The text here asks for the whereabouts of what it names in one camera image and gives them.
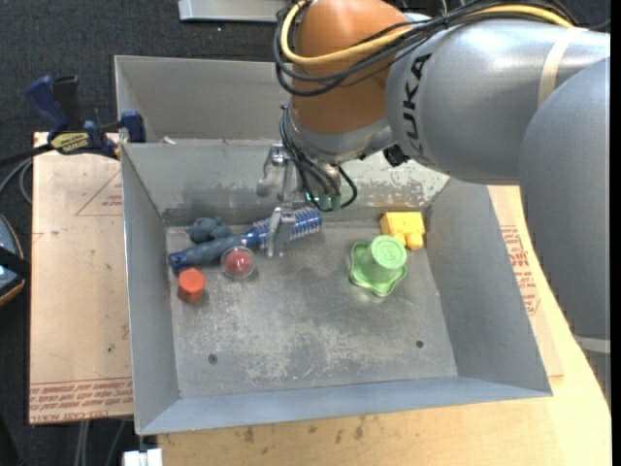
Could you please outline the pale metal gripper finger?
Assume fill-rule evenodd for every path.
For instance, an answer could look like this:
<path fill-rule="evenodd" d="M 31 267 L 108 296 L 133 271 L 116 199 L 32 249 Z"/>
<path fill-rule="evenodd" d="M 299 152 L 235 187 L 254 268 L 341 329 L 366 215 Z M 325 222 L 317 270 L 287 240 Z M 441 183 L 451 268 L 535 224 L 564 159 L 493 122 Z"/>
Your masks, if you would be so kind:
<path fill-rule="evenodd" d="M 280 243 L 280 228 L 282 219 L 282 208 L 276 207 L 271 216 L 269 222 L 269 231 L 267 238 L 267 255 L 269 257 L 279 256 L 281 253 L 282 245 Z"/>
<path fill-rule="evenodd" d="M 286 212 L 281 217 L 281 251 L 290 242 L 293 229 L 296 224 L 296 217 L 293 212 Z"/>

